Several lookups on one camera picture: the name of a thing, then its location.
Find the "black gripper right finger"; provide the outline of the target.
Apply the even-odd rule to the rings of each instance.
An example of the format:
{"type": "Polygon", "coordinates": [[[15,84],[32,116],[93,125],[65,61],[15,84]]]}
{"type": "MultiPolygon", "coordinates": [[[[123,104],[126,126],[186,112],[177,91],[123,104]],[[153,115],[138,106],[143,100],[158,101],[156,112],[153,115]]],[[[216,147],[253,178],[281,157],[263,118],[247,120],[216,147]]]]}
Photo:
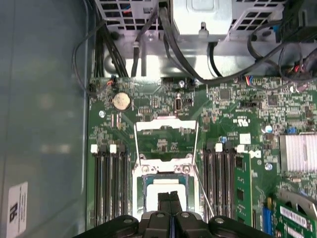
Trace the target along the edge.
{"type": "Polygon", "coordinates": [[[177,191],[170,193],[172,238],[267,238],[268,234],[236,220],[216,216],[205,222],[202,217],[183,211],[177,191]]]}

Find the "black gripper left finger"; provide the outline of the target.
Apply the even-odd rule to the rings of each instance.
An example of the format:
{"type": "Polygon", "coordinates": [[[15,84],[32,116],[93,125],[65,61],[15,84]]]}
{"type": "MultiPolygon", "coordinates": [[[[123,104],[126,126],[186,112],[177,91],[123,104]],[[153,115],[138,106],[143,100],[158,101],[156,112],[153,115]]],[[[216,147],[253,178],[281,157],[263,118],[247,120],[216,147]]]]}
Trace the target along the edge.
{"type": "Polygon", "coordinates": [[[146,212],[138,220],[122,215],[87,230],[77,238],[168,238],[171,229],[170,194],[158,194],[158,210],[146,212]]]}

